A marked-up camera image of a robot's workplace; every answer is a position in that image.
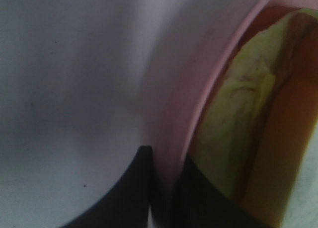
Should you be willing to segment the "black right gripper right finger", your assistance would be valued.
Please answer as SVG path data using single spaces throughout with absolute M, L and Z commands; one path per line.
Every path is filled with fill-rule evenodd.
M 173 196 L 173 228 L 267 228 L 218 191 L 190 156 L 186 157 Z

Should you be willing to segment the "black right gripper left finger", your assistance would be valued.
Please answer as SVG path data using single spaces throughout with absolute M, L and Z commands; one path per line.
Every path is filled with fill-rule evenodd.
M 65 228 L 146 228 L 153 192 L 153 150 L 141 146 L 116 184 Z

